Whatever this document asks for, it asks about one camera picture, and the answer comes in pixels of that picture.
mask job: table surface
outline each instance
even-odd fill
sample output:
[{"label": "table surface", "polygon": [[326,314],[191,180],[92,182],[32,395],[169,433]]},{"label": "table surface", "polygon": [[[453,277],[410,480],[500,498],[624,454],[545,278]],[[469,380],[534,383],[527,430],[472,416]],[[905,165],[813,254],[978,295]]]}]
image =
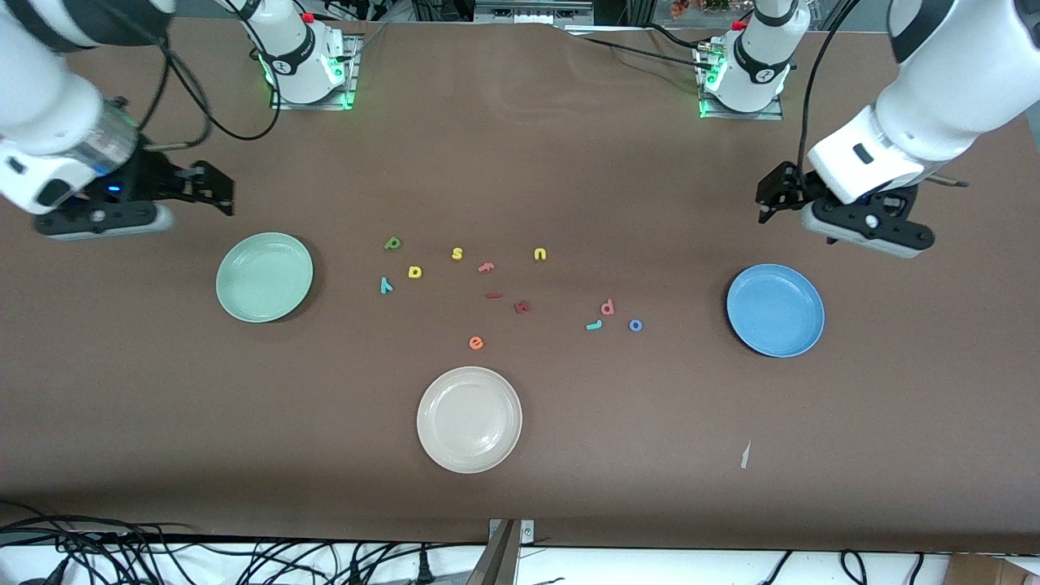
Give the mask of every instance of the table surface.
[{"label": "table surface", "polygon": [[[172,34],[217,117],[263,128],[240,27],[183,19]],[[681,56],[651,33],[612,37]],[[756,224],[756,183],[796,154],[807,68],[784,122],[749,123],[699,119],[681,66],[542,25],[389,25],[363,61],[354,110],[285,112],[262,141],[214,134],[174,156],[237,181],[234,218],[174,202],[170,232],[70,244],[0,205],[5,498],[205,533],[479,540],[487,518],[525,516],[558,544],[1040,549],[1024,119],[947,168],[970,189],[922,187],[914,215],[937,245],[908,261],[825,246],[794,213]],[[134,116],[160,69],[147,48],[73,63]],[[890,63],[883,36],[839,35],[810,141]],[[200,125],[171,85],[156,142]],[[316,281],[301,310],[250,325],[213,281],[263,231],[305,241]],[[801,357],[729,329],[727,286],[760,262],[823,296],[826,331]],[[586,331],[606,299],[617,314]],[[430,382],[467,364],[501,373],[524,409],[514,453],[476,476],[437,466],[415,432]]]}]

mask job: metal mount plate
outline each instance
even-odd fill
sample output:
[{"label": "metal mount plate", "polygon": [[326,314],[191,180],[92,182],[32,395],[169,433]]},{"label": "metal mount plate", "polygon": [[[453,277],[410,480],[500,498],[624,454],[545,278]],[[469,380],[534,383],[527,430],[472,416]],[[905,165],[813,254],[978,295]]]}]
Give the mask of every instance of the metal mount plate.
[{"label": "metal mount plate", "polygon": [[[723,44],[721,36],[714,36],[711,41],[698,44],[693,49],[694,61],[708,63],[713,68],[719,66],[719,60],[723,55]],[[783,109],[780,107],[780,96],[773,98],[770,105],[763,109],[753,112],[732,110],[719,98],[704,88],[708,77],[718,73],[718,69],[697,69],[697,93],[700,95],[700,116],[701,118],[726,118],[729,120],[783,120]]]},{"label": "metal mount plate", "polygon": [[358,92],[358,76],[361,74],[361,47],[364,45],[363,34],[342,34],[343,42],[331,58],[342,58],[342,62],[337,62],[333,67],[343,68],[343,83],[334,87],[324,98],[309,104],[297,104],[281,100],[278,92],[271,92],[270,108],[279,109],[304,109],[338,111],[354,108],[355,95]]},{"label": "metal mount plate", "polygon": [[[495,530],[498,529],[498,525],[505,520],[492,518],[488,523],[488,540],[495,535]],[[535,519],[524,518],[520,520],[520,543],[521,544],[531,544],[535,542]]]}]

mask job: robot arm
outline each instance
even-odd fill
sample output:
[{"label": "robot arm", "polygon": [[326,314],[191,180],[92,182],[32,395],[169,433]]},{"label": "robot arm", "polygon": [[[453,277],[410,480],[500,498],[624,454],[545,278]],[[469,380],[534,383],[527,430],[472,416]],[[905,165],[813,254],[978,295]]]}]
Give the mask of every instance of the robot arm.
[{"label": "robot arm", "polygon": [[916,185],[1040,101],[1040,0],[893,0],[888,19],[895,81],[811,149],[814,173],[759,183],[759,223],[801,209],[831,243],[916,256],[934,241],[907,220]]},{"label": "robot arm", "polygon": [[723,35],[723,62],[704,90],[729,109],[763,109],[783,91],[809,21],[806,0],[758,0],[747,28]]},{"label": "robot arm", "polygon": [[[345,68],[331,66],[342,55],[340,31],[305,22],[291,0],[215,1],[249,21],[278,104],[308,104],[344,85]],[[157,199],[231,214],[230,179],[147,152],[133,121],[59,54],[150,44],[173,14],[174,0],[0,0],[0,192],[42,215],[37,231],[63,239],[159,231],[173,214]]]}]

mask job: small paper scrap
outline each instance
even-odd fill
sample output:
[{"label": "small paper scrap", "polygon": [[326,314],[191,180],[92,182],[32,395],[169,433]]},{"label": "small paper scrap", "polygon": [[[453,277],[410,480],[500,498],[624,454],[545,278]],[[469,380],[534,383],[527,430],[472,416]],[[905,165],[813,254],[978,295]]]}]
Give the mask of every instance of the small paper scrap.
[{"label": "small paper scrap", "polygon": [[748,468],[748,457],[751,457],[751,441],[748,441],[748,448],[744,450],[744,457],[740,458],[740,468]]}]

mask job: plate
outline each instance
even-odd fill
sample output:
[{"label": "plate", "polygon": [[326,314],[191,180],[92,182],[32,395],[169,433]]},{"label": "plate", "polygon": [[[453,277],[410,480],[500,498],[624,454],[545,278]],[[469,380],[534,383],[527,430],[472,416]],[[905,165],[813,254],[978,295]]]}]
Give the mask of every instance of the plate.
[{"label": "plate", "polygon": [[235,319],[266,323],[296,308],[314,279],[307,248],[284,233],[258,233],[239,241],[216,271],[216,298]]},{"label": "plate", "polygon": [[733,331],[770,357],[809,351],[824,333],[824,301],[807,278],[780,264],[758,264],[729,287],[726,311]]},{"label": "plate", "polygon": [[445,372],[426,388],[416,417],[419,442],[438,465],[479,474],[501,463],[523,426],[513,386],[486,367]]}]

